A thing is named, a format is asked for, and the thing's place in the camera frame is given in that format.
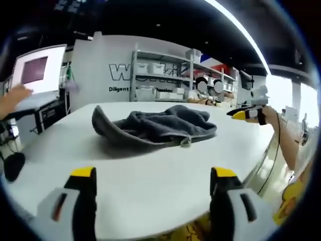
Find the laptop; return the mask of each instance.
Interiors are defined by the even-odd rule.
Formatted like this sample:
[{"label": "laptop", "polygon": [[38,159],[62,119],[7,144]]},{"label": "laptop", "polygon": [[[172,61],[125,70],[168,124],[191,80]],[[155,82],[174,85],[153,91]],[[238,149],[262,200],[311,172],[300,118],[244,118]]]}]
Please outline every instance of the laptop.
[{"label": "laptop", "polygon": [[33,90],[15,111],[38,109],[59,98],[59,80],[67,45],[55,45],[19,56],[16,59],[11,87],[23,84]]}]

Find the monitor screen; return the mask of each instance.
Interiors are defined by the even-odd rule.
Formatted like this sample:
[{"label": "monitor screen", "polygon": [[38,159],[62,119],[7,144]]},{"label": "monitor screen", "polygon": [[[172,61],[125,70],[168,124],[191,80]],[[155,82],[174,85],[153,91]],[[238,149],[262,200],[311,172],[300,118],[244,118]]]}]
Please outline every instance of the monitor screen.
[{"label": "monitor screen", "polygon": [[11,87],[23,84],[33,94],[58,91],[66,45],[38,49],[16,59]]},{"label": "monitor screen", "polygon": [[48,57],[42,57],[26,62],[22,71],[21,84],[43,80]]}]

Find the ceiling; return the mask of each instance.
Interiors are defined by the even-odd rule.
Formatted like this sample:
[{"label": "ceiling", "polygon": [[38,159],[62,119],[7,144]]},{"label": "ceiling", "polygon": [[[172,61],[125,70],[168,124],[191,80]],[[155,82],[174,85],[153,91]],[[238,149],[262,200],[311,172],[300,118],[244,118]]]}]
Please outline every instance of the ceiling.
[{"label": "ceiling", "polygon": [[[306,70],[304,58],[295,60],[298,47],[290,31],[264,0],[218,2],[247,29],[268,64]],[[204,0],[87,0],[84,4],[75,0],[38,1],[26,5],[19,16],[20,21],[13,22],[17,33],[12,38],[7,70],[20,54],[54,44],[72,46],[76,38],[87,39],[87,35],[93,36],[95,31],[170,41],[199,49],[237,68],[261,63],[241,32]],[[3,34],[10,33],[12,26],[6,27],[7,32]]]}]

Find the gray towel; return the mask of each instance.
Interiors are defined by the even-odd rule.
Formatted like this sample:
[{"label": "gray towel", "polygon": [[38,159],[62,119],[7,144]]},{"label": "gray towel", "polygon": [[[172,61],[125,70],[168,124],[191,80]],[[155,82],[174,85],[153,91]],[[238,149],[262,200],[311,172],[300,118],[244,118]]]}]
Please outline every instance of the gray towel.
[{"label": "gray towel", "polygon": [[216,125],[205,111],[175,105],[164,112],[133,111],[127,119],[111,122],[100,106],[92,116],[95,131],[118,146],[188,146],[193,141],[214,137]]}]

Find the white table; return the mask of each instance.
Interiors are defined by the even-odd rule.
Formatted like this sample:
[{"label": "white table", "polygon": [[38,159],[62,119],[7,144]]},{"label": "white table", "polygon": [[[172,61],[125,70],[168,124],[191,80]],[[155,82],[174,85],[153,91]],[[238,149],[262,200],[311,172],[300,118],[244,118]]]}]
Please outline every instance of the white table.
[{"label": "white table", "polygon": [[[164,102],[100,104],[111,121],[132,110],[158,112],[175,105]],[[143,238],[163,233],[201,216],[210,204],[210,171],[230,168],[244,180],[263,158],[272,127],[226,115],[219,107],[183,103],[206,110],[217,125],[217,136],[190,148],[171,147],[147,154],[116,151],[104,146],[91,117],[96,104],[87,105],[47,129],[24,149],[26,164],[10,184],[8,194],[36,215],[38,203],[56,187],[63,187],[73,169],[97,168],[98,239]]]}]

